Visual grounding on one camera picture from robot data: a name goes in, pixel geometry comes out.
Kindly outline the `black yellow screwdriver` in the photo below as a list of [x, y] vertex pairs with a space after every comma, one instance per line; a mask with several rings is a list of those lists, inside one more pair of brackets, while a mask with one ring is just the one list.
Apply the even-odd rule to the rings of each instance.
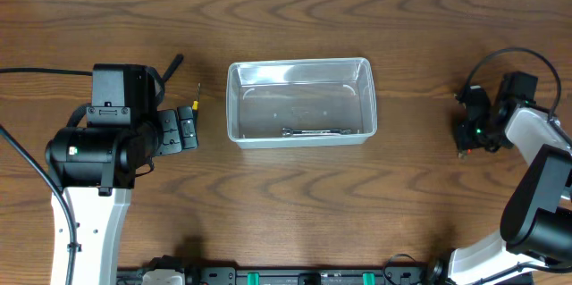
[[201, 84], [198, 83], [196, 98], [193, 101], [193, 105], [191, 106], [194, 124], [198, 123], [198, 108], [199, 108], [199, 101], [200, 101], [200, 91], [201, 91]]

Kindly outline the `silver combination wrench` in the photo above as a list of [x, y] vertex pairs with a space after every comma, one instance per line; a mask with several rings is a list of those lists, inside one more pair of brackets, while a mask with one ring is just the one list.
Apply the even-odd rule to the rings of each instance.
[[281, 134], [284, 138], [315, 137], [315, 136], [342, 136], [352, 133], [352, 129], [326, 129], [326, 130], [294, 130], [283, 128]]

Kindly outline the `small claw hammer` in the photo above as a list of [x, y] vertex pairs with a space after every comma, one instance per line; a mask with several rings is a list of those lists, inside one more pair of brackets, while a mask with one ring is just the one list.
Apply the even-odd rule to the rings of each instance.
[[182, 64], [183, 60], [184, 60], [183, 54], [175, 55], [175, 57], [173, 58], [172, 62], [170, 63], [170, 65], [168, 66], [168, 68], [166, 69], [166, 71], [162, 77], [162, 80], [164, 81], [164, 83], [166, 83], [172, 77], [172, 75], [176, 72], [176, 70]]

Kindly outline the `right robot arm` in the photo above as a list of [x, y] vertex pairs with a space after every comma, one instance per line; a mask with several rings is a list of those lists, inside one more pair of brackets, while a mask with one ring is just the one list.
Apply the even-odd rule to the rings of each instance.
[[531, 284], [533, 273], [571, 271], [571, 140], [534, 101], [538, 79], [506, 73], [495, 100], [466, 83], [456, 98], [467, 117], [455, 130], [460, 155], [515, 147], [528, 169], [493, 234], [452, 250], [429, 267], [427, 284]]

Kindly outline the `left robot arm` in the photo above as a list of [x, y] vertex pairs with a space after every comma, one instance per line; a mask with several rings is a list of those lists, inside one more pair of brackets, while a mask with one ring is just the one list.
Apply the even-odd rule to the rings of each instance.
[[164, 75], [144, 65], [95, 65], [90, 103], [48, 142], [48, 175], [56, 185], [51, 283], [115, 283], [139, 168], [197, 147], [197, 106], [158, 108], [181, 61], [177, 55]]

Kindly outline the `clear plastic container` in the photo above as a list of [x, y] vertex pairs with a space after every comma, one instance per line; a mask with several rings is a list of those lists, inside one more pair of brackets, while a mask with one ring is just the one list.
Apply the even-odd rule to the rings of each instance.
[[[377, 132], [371, 64], [364, 57], [233, 63], [226, 121], [242, 149], [360, 145]], [[352, 133], [284, 138], [283, 128]]]

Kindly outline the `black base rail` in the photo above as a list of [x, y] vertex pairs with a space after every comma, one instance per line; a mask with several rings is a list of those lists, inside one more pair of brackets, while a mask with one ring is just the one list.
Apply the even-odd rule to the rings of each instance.
[[380, 269], [243, 269], [222, 265], [184, 265], [172, 256], [161, 256], [138, 269], [117, 271], [116, 285], [415, 285], [451, 284], [441, 266], [389, 264]]

